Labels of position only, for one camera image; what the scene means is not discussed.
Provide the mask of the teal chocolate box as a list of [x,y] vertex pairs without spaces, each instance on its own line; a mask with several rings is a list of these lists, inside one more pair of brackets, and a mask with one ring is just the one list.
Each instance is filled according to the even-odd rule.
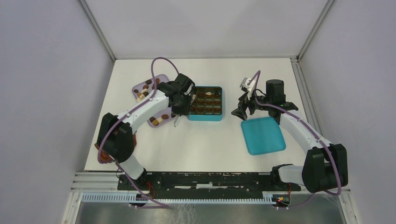
[[189,121],[218,122],[223,119],[224,93],[220,86],[197,86],[197,93],[190,108]]

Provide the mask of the metal kitchen tongs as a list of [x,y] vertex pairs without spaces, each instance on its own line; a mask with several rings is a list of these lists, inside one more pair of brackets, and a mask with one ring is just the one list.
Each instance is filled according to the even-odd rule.
[[197,87],[192,85],[187,93],[178,93],[174,96],[174,104],[171,107],[172,114],[175,115],[174,127],[177,127],[182,117],[189,117],[190,108],[196,98]]

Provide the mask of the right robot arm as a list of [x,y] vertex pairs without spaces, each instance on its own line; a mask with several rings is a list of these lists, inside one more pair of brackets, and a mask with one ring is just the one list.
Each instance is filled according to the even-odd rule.
[[286,100],[284,82],[271,79],[266,82],[266,92],[258,96],[257,79],[245,78],[240,88],[244,92],[232,115],[246,121],[255,111],[267,111],[269,116],[285,129],[304,150],[302,166],[283,164],[273,167],[270,185],[275,190],[284,189],[288,183],[304,186],[309,192],[326,192],[339,196],[348,184],[347,150],[342,144],[333,144],[321,136],[303,119],[298,107]]

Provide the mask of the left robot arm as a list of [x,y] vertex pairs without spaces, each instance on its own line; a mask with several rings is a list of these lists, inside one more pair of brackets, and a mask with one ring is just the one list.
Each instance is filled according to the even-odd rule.
[[104,151],[119,167],[129,175],[129,184],[135,190],[143,189],[147,178],[145,168],[134,156],[133,135],[149,118],[160,111],[170,108],[176,116],[188,116],[195,83],[186,75],[179,73],[174,81],[160,82],[146,98],[130,109],[117,115],[107,113],[103,116],[97,146],[99,154]]

